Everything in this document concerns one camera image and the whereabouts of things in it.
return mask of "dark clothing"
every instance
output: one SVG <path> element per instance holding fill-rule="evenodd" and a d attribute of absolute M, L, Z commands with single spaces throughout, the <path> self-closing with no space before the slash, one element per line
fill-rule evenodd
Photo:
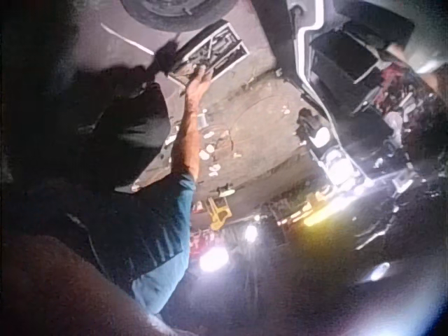
<path fill-rule="evenodd" d="M 43 183 L 7 206 L 9 222 L 21 232 L 60 239 L 158 313 L 188 266 L 193 178 L 170 174 L 135 194 L 114 188 L 140 175 L 168 132 L 157 84 L 116 99 L 85 148 L 81 183 Z"/>
<path fill-rule="evenodd" d="M 47 183 L 20 203 L 14 222 L 21 232 L 58 238 L 156 314 L 188 266 L 194 190 L 188 174 L 132 195 Z"/>
<path fill-rule="evenodd" d="M 133 183 L 160 152 L 169 131 L 168 109 L 157 83 L 135 97 L 115 99 L 83 156 L 90 186 L 113 190 Z"/>

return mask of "person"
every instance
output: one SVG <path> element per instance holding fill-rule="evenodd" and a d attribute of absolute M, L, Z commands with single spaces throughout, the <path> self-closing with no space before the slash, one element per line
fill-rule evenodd
<path fill-rule="evenodd" d="M 8 232 L 57 239 L 134 298 L 146 313 L 159 313 L 188 267 L 190 209 L 200 168 L 197 114 L 212 75 L 200 66 L 186 88 L 170 174 L 134 194 L 62 180 L 45 182 L 9 207 Z M 142 154 L 152 148 L 153 133 L 160 132 L 166 119 L 167 107 L 157 84 L 149 83 L 143 92 L 116 101 L 101 117 L 86 155 L 92 159 L 85 162 L 96 172 L 93 176 L 100 179 L 102 169 L 113 171 L 105 174 L 109 180 L 117 178 L 117 171 L 127 174 L 123 181 L 135 176 L 136 167 L 126 164 L 147 164 Z M 100 155 L 101 149 L 107 149 L 105 156 Z M 95 161 L 97 158 L 105 158 L 111 166 Z M 52 279 L 46 269 L 42 272 L 51 284 L 60 280 Z M 81 281 L 83 275 L 72 272 L 70 277 Z M 65 281 L 71 285 L 69 278 Z"/>

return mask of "concrete floor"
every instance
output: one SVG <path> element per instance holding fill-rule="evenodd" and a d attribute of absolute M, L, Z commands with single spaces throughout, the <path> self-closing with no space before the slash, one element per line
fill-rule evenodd
<path fill-rule="evenodd" d="M 133 67 L 152 62 L 152 56 L 108 33 L 101 23 L 152 51 L 175 37 L 175 33 L 156 31 L 138 23 L 124 11 L 119 0 L 84 1 L 78 9 L 79 33 L 73 52 L 78 69 L 99 71 L 115 65 Z M 259 176 L 264 175 L 266 180 L 266 173 L 269 175 L 271 169 L 297 155 L 295 121 L 298 111 L 308 106 L 301 101 L 295 87 L 275 74 L 276 59 L 252 3 L 240 0 L 224 19 L 233 25 L 250 55 L 214 82 L 203 99 L 202 108 L 207 110 L 209 126 L 202 133 L 213 131 L 215 135 L 203 140 L 202 146 L 213 144 L 216 151 L 209 160 L 202 161 L 196 199 L 217 196 L 217 187 L 231 183 L 238 190 L 228 198 L 231 209 L 236 208 L 235 219 L 245 216 L 274 193 L 284 191 L 291 179 L 293 182 L 302 179 L 306 175 L 303 168 L 312 169 L 312 166 L 303 159 L 304 163 L 297 164 L 297 169 L 272 176 L 256 187 Z M 197 32 L 182 33 L 178 38 L 180 45 Z M 166 97 L 174 128 L 183 113 L 181 89 L 162 75 L 157 77 L 157 82 Z M 142 174 L 143 184 L 169 173 L 170 150 L 163 150 Z M 218 176 L 210 177 L 209 167 L 214 164 L 221 168 Z M 252 188 L 247 188 L 249 181 Z M 193 216 L 192 221 L 196 225 L 208 225 L 207 216 Z"/>

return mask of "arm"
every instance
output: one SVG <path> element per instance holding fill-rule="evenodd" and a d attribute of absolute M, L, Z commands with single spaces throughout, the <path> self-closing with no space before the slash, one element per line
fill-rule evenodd
<path fill-rule="evenodd" d="M 212 75 L 212 71 L 206 73 L 205 66 L 201 66 L 188 84 L 185 93 L 185 111 L 171 154 L 172 171 L 178 174 L 190 173 L 195 181 L 199 176 L 200 166 L 197 114 L 200 100 L 210 86 Z"/>
<path fill-rule="evenodd" d="M 4 330 L 17 335 L 176 334 L 57 239 L 7 239 L 2 252 Z"/>

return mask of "bright light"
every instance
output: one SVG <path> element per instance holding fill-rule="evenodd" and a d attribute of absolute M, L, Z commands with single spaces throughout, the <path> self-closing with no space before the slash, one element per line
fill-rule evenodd
<path fill-rule="evenodd" d="M 354 168 L 346 157 L 338 159 L 328 168 L 328 177 L 336 185 L 340 185 L 354 175 Z"/>
<path fill-rule="evenodd" d="M 249 242 L 253 243 L 258 237 L 258 230 L 254 225 L 249 225 L 244 233 L 244 238 Z"/>
<path fill-rule="evenodd" d="M 330 130 L 327 127 L 321 127 L 317 131 L 316 136 L 314 138 L 310 136 L 309 139 L 315 145 L 315 147 L 321 148 L 328 144 L 328 142 L 330 141 L 330 137 Z"/>
<path fill-rule="evenodd" d="M 336 197 L 333 201 L 331 201 L 328 205 L 315 211 L 309 217 L 305 218 L 303 223 L 306 226 L 313 226 L 314 224 L 320 223 L 325 219 L 331 217 L 333 214 L 336 214 L 339 211 L 347 208 L 350 203 L 354 201 L 354 197 Z"/>
<path fill-rule="evenodd" d="M 356 196 L 361 196 L 364 193 L 364 186 L 363 185 L 357 185 L 354 189 L 353 192 Z"/>
<path fill-rule="evenodd" d="M 201 255 L 199 266 L 204 272 L 215 272 L 229 262 L 229 253 L 224 247 L 212 247 Z"/>
<path fill-rule="evenodd" d="M 347 181 L 343 182 L 343 184 L 341 185 L 341 190 L 343 191 L 349 191 L 350 189 L 352 189 L 356 184 L 356 180 L 354 177 L 349 178 Z"/>
<path fill-rule="evenodd" d="M 413 184 L 414 180 L 410 179 L 408 180 L 405 184 L 399 186 L 398 184 L 396 184 L 397 187 L 397 193 L 399 194 L 403 194 L 407 189 L 409 189 L 409 187 Z"/>
<path fill-rule="evenodd" d="M 365 184 L 365 186 L 366 186 L 367 188 L 371 188 L 371 187 L 373 187 L 373 186 L 375 185 L 375 182 L 374 182 L 371 178 L 367 178 L 367 179 L 364 181 L 364 184 Z"/>
<path fill-rule="evenodd" d="M 303 206 L 302 211 L 309 211 L 309 210 L 312 209 L 312 207 L 313 207 L 313 206 L 311 205 L 311 203 L 307 202 L 307 203 Z"/>
<path fill-rule="evenodd" d="M 390 267 L 391 267 L 391 264 L 389 264 L 388 262 L 383 262 L 382 264 L 379 264 L 378 266 L 375 267 L 375 269 L 371 273 L 370 280 L 378 281 L 378 280 L 384 278 L 384 276 L 386 275 L 386 273 Z"/>

